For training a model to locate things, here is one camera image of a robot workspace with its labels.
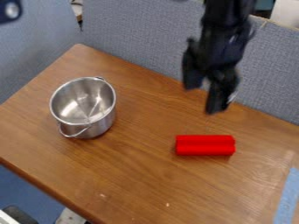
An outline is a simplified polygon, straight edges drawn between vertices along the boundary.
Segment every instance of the floor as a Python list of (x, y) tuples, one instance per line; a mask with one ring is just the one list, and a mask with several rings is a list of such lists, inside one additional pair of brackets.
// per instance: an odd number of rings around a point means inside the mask
[(64, 206), (0, 165), (0, 209), (18, 206), (40, 224), (52, 224)]

